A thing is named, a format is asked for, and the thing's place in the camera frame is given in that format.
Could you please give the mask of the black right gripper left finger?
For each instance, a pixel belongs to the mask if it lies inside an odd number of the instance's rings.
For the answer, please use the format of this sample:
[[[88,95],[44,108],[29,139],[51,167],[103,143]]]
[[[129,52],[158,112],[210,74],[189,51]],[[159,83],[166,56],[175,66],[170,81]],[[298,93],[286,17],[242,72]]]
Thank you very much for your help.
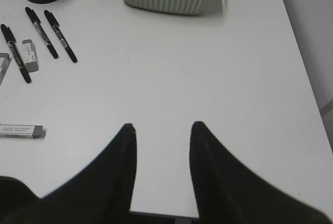
[[[136,168],[136,130],[124,124],[90,164],[45,197],[2,176],[1,223],[130,223]]]

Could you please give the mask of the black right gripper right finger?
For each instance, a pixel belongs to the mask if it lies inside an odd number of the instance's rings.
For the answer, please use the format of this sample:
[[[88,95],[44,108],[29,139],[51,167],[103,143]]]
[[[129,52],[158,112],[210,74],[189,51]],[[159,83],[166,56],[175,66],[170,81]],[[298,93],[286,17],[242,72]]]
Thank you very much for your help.
[[[190,174],[200,223],[332,223],[247,168],[204,122],[194,122]]]

